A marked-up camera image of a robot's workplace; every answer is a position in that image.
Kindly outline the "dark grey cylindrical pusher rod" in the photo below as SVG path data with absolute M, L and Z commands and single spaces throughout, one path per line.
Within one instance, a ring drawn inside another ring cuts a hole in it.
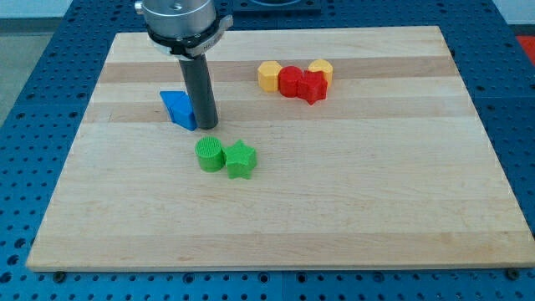
M 181 60 L 180 67 L 197 126 L 203 130 L 215 128 L 218 114 L 206 55 Z

